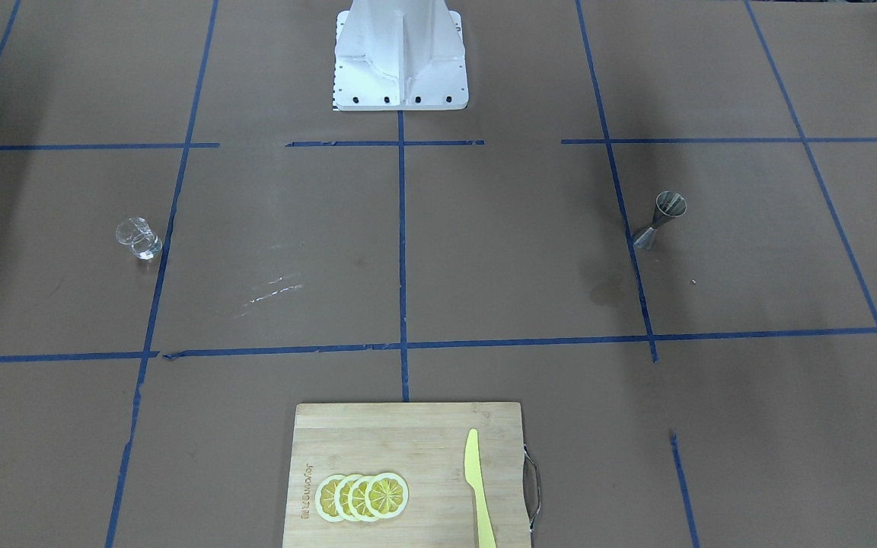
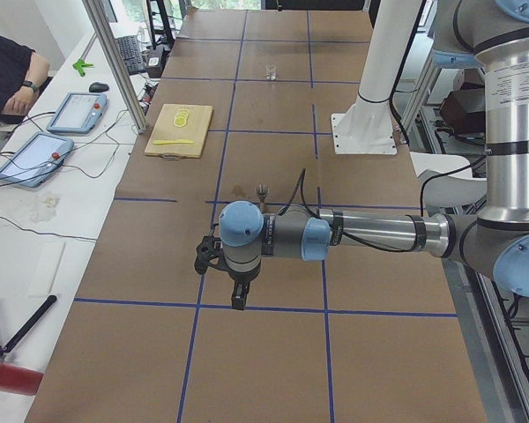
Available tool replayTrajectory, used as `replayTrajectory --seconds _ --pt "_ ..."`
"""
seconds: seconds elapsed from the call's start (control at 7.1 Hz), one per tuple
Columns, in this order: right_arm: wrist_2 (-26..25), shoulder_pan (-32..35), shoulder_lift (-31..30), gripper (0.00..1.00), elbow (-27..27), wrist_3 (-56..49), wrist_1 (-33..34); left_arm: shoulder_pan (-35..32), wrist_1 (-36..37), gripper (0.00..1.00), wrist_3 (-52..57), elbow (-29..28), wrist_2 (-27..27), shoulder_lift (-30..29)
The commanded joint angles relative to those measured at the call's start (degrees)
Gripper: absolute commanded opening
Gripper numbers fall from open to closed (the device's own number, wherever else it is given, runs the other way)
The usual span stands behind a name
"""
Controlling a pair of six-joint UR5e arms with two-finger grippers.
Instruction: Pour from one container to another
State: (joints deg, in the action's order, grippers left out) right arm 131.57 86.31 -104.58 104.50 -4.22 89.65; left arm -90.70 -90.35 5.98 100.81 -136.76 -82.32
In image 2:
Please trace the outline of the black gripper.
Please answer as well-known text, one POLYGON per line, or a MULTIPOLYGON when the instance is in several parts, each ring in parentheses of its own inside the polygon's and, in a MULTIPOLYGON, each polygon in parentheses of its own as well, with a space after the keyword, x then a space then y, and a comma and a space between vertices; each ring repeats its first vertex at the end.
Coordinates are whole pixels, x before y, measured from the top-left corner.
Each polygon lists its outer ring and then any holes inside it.
POLYGON ((209 268, 224 271, 234 281, 231 308, 245 308, 250 292, 250 273, 234 271, 226 262, 220 239, 205 235, 196 247, 195 272, 204 276, 209 268))

